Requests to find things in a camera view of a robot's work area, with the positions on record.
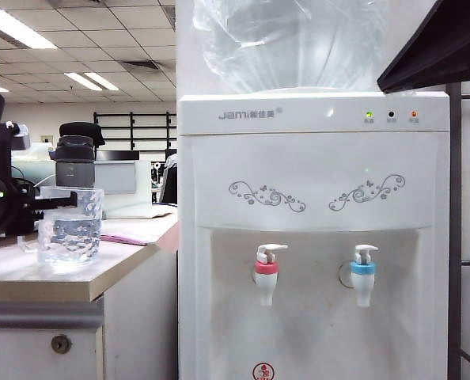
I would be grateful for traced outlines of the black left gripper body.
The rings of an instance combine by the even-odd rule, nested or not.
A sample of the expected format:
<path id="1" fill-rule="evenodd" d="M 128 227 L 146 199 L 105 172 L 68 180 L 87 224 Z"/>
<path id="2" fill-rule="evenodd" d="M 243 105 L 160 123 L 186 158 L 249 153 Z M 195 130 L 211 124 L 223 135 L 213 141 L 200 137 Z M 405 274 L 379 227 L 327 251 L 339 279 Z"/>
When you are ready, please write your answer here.
<path id="1" fill-rule="evenodd" d="M 30 234 L 35 229 L 35 222 L 41 217 L 41 212 L 32 209 L 32 202 L 36 198 L 36 187 L 27 179 L 12 179 L 16 189 L 17 213 L 9 224 L 9 234 Z"/>

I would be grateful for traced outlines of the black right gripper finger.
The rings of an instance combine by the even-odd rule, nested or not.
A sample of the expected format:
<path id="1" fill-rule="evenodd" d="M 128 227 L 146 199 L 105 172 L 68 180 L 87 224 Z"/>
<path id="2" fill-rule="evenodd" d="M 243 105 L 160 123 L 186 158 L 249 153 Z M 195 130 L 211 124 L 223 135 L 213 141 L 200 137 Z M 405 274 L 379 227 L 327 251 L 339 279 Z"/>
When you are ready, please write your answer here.
<path id="1" fill-rule="evenodd" d="M 470 1 L 436 1 L 377 80 L 384 93 L 470 81 Z"/>

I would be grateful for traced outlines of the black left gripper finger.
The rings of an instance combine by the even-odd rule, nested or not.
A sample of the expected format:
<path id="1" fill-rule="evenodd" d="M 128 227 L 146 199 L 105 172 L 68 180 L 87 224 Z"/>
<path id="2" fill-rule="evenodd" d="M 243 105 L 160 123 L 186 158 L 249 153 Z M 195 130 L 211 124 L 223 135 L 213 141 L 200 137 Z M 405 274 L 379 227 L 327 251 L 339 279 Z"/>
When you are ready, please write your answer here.
<path id="1" fill-rule="evenodd" d="M 68 197 L 59 198 L 39 198 L 31 202 L 32 211 L 45 211 L 59 209 L 60 207 L 75 208 L 78 206 L 78 195 L 76 192 L 69 192 Z"/>

